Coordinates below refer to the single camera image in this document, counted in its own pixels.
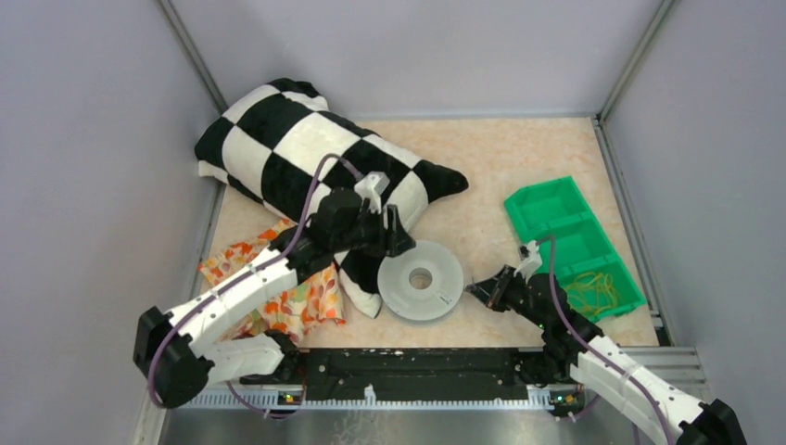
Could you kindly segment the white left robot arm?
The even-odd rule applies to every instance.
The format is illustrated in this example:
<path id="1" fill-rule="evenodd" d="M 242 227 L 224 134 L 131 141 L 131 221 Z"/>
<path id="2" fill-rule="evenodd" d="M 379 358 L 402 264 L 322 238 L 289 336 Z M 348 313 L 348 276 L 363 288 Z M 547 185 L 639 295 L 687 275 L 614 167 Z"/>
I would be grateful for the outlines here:
<path id="1" fill-rule="evenodd" d="M 296 374 L 294 344 L 268 330 L 237 341 L 220 339 L 251 310 L 297 287 L 334 262 L 360 252 L 395 258 L 415 248 L 396 206 L 339 188 L 315 213 L 285 230 L 251 263 L 208 292 L 166 311 L 153 306 L 137 322 L 133 362 L 148 397 L 163 409 L 180 407 L 206 386 L 245 375 L 285 383 Z"/>

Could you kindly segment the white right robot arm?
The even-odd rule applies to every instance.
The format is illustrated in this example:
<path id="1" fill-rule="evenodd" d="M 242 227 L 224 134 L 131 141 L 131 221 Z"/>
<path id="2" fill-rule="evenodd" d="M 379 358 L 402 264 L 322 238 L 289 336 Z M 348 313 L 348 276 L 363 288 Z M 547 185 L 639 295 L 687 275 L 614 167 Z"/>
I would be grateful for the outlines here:
<path id="1" fill-rule="evenodd" d="M 524 278 L 504 266 L 466 292 L 495 312 L 515 312 L 542 330 L 543 368 L 556 382 L 572 380 L 623 414 L 655 444 L 744 444 L 734 410 L 700 400 L 637 362 L 599 326 L 572 309 L 552 273 Z"/>

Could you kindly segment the grey plastic cable spool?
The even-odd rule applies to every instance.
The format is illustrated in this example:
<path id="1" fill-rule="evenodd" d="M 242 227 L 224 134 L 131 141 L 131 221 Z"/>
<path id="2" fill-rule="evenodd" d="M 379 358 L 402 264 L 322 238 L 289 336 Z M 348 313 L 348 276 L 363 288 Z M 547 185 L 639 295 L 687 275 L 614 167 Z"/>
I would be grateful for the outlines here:
<path id="1" fill-rule="evenodd" d="M 464 288 L 463 267 L 447 248 L 426 240 L 381 262 L 377 275 L 387 308 L 411 324 L 432 324 L 448 316 Z"/>

